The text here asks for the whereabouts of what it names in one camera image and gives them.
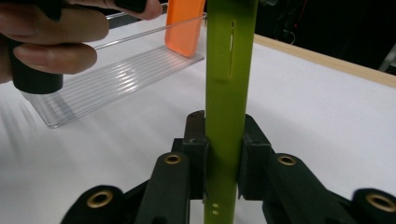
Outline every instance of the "black tool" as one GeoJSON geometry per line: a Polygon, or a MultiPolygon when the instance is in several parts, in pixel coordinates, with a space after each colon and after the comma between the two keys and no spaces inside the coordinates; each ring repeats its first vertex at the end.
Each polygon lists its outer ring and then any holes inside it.
{"type": "MultiPolygon", "coordinates": [[[[262,201],[268,224],[396,223],[394,196],[378,189],[358,189],[350,201],[332,193],[303,161],[275,153],[249,115],[242,142],[239,196],[262,201]]],[[[191,113],[184,138],[176,138],[172,152],[159,157],[150,180],[125,193],[111,186],[89,189],[62,224],[189,223],[190,200],[210,198],[205,192],[208,150],[205,113],[191,113]]]]}
{"type": "Polygon", "coordinates": [[[147,0],[115,0],[117,7],[130,9],[135,12],[143,12],[146,9],[147,0]]]}
{"type": "MultiPolygon", "coordinates": [[[[35,4],[48,18],[58,21],[61,18],[62,0],[0,0],[0,3],[35,4]]],[[[37,71],[18,60],[13,50],[21,43],[12,39],[7,40],[9,59],[14,86],[24,92],[32,94],[48,94],[60,90],[64,84],[64,77],[37,71]]]]}

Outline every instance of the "finger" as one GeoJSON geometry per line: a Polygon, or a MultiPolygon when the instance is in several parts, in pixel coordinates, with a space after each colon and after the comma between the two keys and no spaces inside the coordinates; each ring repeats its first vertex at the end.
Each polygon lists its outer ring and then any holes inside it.
{"type": "Polygon", "coordinates": [[[52,21],[33,5],[0,4],[0,33],[23,43],[55,45],[101,39],[108,33],[106,17],[92,9],[67,7],[52,21]]]}
{"type": "Polygon", "coordinates": [[[9,67],[8,49],[6,40],[0,35],[0,83],[11,80],[11,70],[9,67]]]}
{"type": "Polygon", "coordinates": [[[137,13],[122,7],[117,7],[114,0],[68,0],[70,4],[91,6],[91,7],[102,7],[112,8],[119,11],[124,11],[132,16],[135,16],[141,20],[151,20],[160,16],[163,12],[160,1],[158,0],[147,0],[146,9],[144,12],[137,13]]]}
{"type": "Polygon", "coordinates": [[[84,44],[39,46],[23,44],[14,55],[29,67],[54,74],[75,74],[96,63],[96,51],[84,44]]]}

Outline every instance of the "black clamp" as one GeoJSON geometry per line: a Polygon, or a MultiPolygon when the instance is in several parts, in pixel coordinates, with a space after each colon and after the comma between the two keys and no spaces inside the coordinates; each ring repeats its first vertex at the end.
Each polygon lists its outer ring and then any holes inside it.
{"type": "MultiPolygon", "coordinates": [[[[186,224],[190,200],[205,195],[205,113],[188,115],[183,139],[157,160],[151,179],[122,194],[114,187],[86,191],[63,224],[186,224]]],[[[308,167],[275,153],[251,116],[246,116],[238,180],[239,196],[263,201],[268,224],[395,224],[396,198],[359,189],[352,201],[324,188],[308,167]]]]}

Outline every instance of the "green pole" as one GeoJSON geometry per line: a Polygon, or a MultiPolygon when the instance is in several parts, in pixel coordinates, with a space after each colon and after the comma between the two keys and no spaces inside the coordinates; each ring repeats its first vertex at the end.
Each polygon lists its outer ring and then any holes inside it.
{"type": "Polygon", "coordinates": [[[207,1],[205,224],[232,224],[258,0],[207,1]]]}

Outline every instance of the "black handle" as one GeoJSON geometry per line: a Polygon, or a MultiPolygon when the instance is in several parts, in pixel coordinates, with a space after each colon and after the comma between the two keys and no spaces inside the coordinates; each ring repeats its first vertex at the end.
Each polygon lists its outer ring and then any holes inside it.
{"type": "Polygon", "coordinates": [[[21,43],[8,39],[7,44],[11,61],[12,80],[18,90],[32,94],[49,94],[62,88],[64,75],[40,72],[28,67],[12,53],[12,50],[21,43]]]}

